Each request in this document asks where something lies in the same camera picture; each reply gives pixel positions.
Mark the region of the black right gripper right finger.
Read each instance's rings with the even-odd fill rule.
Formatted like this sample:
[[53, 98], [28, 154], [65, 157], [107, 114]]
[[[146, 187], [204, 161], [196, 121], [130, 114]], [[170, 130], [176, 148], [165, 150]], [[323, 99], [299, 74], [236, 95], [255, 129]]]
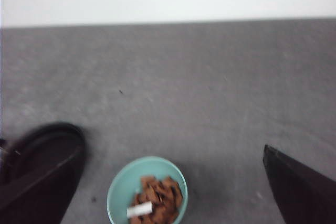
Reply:
[[270, 145], [263, 165], [285, 223], [335, 223], [335, 181]]

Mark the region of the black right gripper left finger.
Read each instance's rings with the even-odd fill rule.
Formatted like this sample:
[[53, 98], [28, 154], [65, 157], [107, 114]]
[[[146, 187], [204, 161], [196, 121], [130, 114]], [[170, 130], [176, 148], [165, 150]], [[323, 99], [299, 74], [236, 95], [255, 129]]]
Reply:
[[85, 166], [84, 150], [1, 185], [1, 223], [61, 223]]

